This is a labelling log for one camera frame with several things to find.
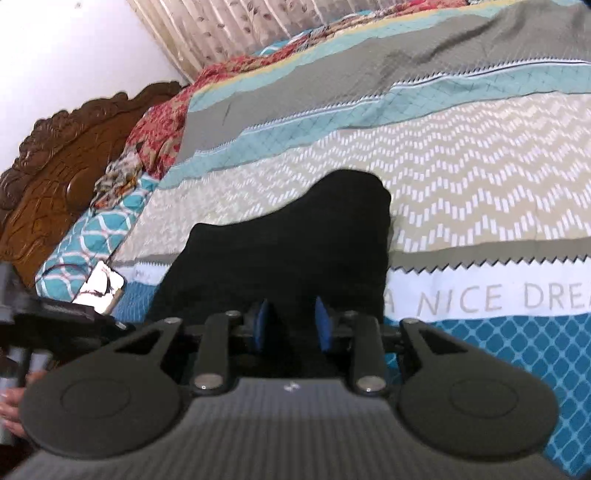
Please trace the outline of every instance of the person's hand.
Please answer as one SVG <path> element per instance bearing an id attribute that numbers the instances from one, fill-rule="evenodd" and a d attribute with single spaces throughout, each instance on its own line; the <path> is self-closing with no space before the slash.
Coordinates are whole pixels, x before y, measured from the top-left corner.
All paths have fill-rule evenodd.
<path id="1" fill-rule="evenodd" d="M 45 376 L 45 370 L 27 375 L 27 386 Z M 0 417 L 4 427 L 17 437 L 26 437 L 18 417 L 18 405 L 25 393 L 24 388 L 9 388 L 0 394 Z"/>

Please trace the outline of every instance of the red floral cloth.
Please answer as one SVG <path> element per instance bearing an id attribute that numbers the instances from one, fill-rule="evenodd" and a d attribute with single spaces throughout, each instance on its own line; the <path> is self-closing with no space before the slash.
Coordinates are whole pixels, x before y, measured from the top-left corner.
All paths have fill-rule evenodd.
<path id="1" fill-rule="evenodd" d="M 230 79 L 244 72 L 272 65 L 284 60 L 296 51 L 310 48 L 334 36 L 338 31 L 381 18 L 400 17 L 420 11 L 455 8 L 467 5 L 466 0 L 411 0 L 371 13 L 367 16 L 347 17 L 328 26 L 320 27 L 303 35 L 280 50 L 265 57 L 243 55 L 205 68 L 194 84 L 186 87 L 167 102 L 152 107 L 136 124 L 127 139 L 128 148 L 137 148 L 144 170 L 161 180 L 174 165 L 181 147 L 187 110 L 191 97 L 199 89 Z"/>
<path id="2" fill-rule="evenodd" d="M 195 92 L 211 83 L 221 82 L 240 73 L 283 60 L 296 51 L 304 41 L 305 38 L 298 39 L 266 57 L 243 55 L 205 68 L 194 84 L 167 102 L 148 110 L 130 133 L 126 146 L 132 148 L 141 145 L 138 155 L 144 170 L 151 177 L 161 180 L 176 161 L 183 139 L 189 102 Z"/>

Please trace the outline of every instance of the finger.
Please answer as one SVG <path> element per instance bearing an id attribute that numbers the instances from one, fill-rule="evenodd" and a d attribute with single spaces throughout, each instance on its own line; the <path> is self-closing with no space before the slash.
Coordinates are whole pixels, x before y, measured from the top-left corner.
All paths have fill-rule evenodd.
<path id="1" fill-rule="evenodd" d="M 24 388 L 7 388 L 4 392 L 2 392 L 2 399 L 4 400 L 4 403 L 7 403 L 11 406 L 16 406 L 22 400 L 22 396 L 24 394 Z"/>
<path id="2" fill-rule="evenodd" d="M 25 430 L 22 428 L 22 425 L 20 423 L 17 423 L 15 421 L 4 420 L 4 426 L 10 433 L 16 435 L 17 437 L 23 439 L 27 436 L 25 434 Z"/>
<path id="3" fill-rule="evenodd" d="M 0 403 L 0 417 L 6 420 L 18 420 L 18 408 L 8 405 L 7 403 Z"/>
<path id="4" fill-rule="evenodd" d="M 33 372 L 31 374 L 28 374 L 27 375 L 27 385 L 30 385 L 33 382 L 36 382 L 37 380 L 39 380 L 40 378 L 45 377 L 46 374 L 47 374 L 46 370 L 39 370 L 38 372 Z"/>

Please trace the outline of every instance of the carved wooden headboard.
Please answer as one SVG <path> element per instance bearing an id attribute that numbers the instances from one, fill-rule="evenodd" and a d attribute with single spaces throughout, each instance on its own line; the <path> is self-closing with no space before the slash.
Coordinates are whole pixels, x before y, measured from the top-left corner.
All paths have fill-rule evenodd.
<path id="1" fill-rule="evenodd" d="M 88 207 L 95 181 L 144 112 L 180 89 L 178 82 L 154 83 L 132 100 L 118 93 L 35 123 L 0 177 L 0 260 L 12 262 L 28 286 Z"/>

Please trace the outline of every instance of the phone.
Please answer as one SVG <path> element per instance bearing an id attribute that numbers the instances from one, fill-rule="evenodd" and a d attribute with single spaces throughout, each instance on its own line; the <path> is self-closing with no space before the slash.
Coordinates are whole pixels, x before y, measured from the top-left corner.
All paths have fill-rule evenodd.
<path id="1" fill-rule="evenodd" d="M 99 261 L 72 303 L 88 305 L 97 313 L 108 315 L 123 295 L 124 287 L 123 276 Z"/>

